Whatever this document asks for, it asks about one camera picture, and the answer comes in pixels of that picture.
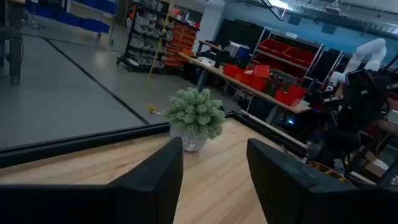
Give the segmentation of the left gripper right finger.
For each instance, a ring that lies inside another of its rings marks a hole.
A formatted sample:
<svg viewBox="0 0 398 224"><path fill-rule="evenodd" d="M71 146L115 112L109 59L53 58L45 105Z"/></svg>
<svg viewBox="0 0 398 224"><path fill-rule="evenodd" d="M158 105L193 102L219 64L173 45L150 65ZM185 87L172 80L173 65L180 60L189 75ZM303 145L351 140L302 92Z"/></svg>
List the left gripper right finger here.
<svg viewBox="0 0 398 224"><path fill-rule="evenodd" d="M246 156L268 224L398 224L398 191L359 189L249 139Z"/></svg>

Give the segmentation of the red plastic bin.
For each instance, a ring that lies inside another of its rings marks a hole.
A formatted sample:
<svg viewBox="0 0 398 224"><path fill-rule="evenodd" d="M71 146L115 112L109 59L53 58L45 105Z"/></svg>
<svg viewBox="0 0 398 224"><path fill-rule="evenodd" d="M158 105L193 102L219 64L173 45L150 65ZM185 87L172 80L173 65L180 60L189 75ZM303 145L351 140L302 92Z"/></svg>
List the red plastic bin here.
<svg viewBox="0 0 398 224"><path fill-rule="evenodd" d="M287 106L296 106L300 103L306 92L307 89L302 86L291 85L287 91L282 89L277 90L275 99Z"/></svg>
<svg viewBox="0 0 398 224"><path fill-rule="evenodd" d="M267 77L259 77L254 74L242 74L241 82L257 91L264 91L268 84L269 79Z"/></svg>
<svg viewBox="0 0 398 224"><path fill-rule="evenodd" d="M231 78L234 78L236 76L238 70L239 67L228 63L224 64L223 66L223 74Z"/></svg>
<svg viewBox="0 0 398 224"><path fill-rule="evenodd" d="M256 65L253 70L253 75L261 78L269 78L270 69L268 65Z"/></svg>

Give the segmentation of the cart with blue bins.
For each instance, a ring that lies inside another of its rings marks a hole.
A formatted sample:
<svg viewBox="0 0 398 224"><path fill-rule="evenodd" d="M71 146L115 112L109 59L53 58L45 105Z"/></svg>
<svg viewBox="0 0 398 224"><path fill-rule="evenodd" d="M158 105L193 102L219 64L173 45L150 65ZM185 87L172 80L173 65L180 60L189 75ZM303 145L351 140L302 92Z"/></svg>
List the cart with blue bins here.
<svg viewBox="0 0 398 224"><path fill-rule="evenodd" d="M73 14L70 9L73 3L97 11L99 19L83 18ZM39 27L35 16L40 16L95 32L97 39L100 39L102 34L109 34L109 44L112 46L118 5L119 0L26 0L25 9L31 14L34 29Z"/></svg>

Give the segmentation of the black table leg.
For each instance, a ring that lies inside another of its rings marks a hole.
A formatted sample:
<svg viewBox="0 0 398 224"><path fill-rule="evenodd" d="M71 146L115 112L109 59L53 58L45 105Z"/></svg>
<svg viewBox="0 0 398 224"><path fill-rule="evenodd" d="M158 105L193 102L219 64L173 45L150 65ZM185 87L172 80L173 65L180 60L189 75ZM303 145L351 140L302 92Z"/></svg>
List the black table leg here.
<svg viewBox="0 0 398 224"><path fill-rule="evenodd" d="M25 0L0 0L0 67L9 62L9 81L20 85L22 63L22 17Z"/></svg>

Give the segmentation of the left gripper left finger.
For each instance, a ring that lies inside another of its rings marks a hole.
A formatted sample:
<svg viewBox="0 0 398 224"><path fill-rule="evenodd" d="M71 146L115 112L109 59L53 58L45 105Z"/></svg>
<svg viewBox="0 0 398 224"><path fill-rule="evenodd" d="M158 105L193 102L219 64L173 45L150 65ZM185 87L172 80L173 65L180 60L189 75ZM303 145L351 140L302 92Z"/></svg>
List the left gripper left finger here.
<svg viewBox="0 0 398 224"><path fill-rule="evenodd" d="M108 184L0 185L0 224L172 224L183 179L182 138Z"/></svg>

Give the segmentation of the black rack with bins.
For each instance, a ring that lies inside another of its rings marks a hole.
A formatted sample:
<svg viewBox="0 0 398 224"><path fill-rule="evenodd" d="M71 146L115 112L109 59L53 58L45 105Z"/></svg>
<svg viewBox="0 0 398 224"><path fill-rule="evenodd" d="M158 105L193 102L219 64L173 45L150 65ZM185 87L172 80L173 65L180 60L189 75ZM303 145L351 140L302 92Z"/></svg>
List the black rack with bins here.
<svg viewBox="0 0 398 224"><path fill-rule="evenodd" d="M187 60L179 53L192 53L199 25L155 9L144 0L133 0L129 9L127 44L116 63L130 72L180 74Z"/></svg>

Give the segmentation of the large red shelf bin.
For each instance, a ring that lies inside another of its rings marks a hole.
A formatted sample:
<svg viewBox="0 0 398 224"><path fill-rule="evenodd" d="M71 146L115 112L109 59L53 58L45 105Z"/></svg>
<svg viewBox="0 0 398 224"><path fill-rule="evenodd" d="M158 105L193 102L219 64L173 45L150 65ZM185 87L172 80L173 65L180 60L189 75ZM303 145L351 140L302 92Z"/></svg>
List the large red shelf bin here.
<svg viewBox="0 0 398 224"><path fill-rule="evenodd" d="M282 54L283 59L306 68L311 65L314 56L314 53L296 47L289 47Z"/></svg>
<svg viewBox="0 0 398 224"><path fill-rule="evenodd" d="M277 57L281 57L289 47L289 45L273 39L266 39L258 45L259 50L275 55Z"/></svg>

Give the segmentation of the white-framed storage shelf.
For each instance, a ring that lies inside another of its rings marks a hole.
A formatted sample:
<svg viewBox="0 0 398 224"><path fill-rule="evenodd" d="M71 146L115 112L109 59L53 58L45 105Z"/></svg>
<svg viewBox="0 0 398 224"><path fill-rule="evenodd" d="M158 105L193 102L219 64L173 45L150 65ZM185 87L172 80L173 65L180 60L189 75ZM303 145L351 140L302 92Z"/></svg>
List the white-framed storage shelf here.
<svg viewBox="0 0 398 224"><path fill-rule="evenodd" d="M266 39L273 39L290 47L314 53L315 56L311 65L306 68L285 60L282 56L277 57L259 50L258 45ZM301 36L265 26L254 48L250 62L255 65L268 65L274 70L289 74L305 86L310 86L313 83L316 87L320 87L327 82L328 77L333 73L341 58L342 52L340 50L329 49L323 43L303 39Z"/></svg>

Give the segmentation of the green artificial potted plant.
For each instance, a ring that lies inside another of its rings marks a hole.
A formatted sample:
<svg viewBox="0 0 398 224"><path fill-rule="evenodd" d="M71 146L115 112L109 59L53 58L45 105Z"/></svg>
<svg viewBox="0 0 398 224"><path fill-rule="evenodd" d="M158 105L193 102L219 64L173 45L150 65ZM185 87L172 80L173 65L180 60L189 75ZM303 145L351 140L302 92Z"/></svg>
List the green artificial potted plant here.
<svg viewBox="0 0 398 224"><path fill-rule="evenodd" d="M170 98L162 115L170 123L170 137L181 137L183 150L199 151L207 142L223 132L225 112L221 100L211 99L211 90L205 88L181 89Z"/></svg>

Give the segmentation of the long wooden workbench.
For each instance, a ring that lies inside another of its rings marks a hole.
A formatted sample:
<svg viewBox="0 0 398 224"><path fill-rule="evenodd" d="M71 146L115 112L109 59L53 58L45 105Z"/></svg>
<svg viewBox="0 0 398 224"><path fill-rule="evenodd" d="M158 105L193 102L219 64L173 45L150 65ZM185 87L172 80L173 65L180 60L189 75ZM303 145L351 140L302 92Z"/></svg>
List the long wooden workbench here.
<svg viewBox="0 0 398 224"><path fill-rule="evenodd" d="M227 75L224 75L223 72L219 68L215 68L213 66L206 65L205 63L203 63L195 58L192 58L188 55L185 55L181 52L179 53L179 56L187 59L190 64L198 65L203 68L203 71L200 73L200 77L199 77L197 85L196 85L196 88L198 89L198 91L202 91L202 89L206 83L206 79L208 77L208 72L211 72L211 73L214 73L216 76L224 79L227 82L227 84L234 83L238 87L241 87L241 88L247 90L248 92L250 92L254 95L257 95L258 97L260 97L270 103L273 103L274 107L271 110L271 112L268 114L267 119L266 119L266 123L268 123L268 124L272 124L280 118L281 108L285 108L285 109L287 109L291 112L294 112L296 114L311 110L311 107L309 107L309 103L304 100L300 100L298 102L298 104L295 106L288 106L287 104L281 103L281 102L277 101L275 98L273 98L265 93L257 91L255 89L251 88L250 86L247 86L247 85L245 85Z"/></svg>

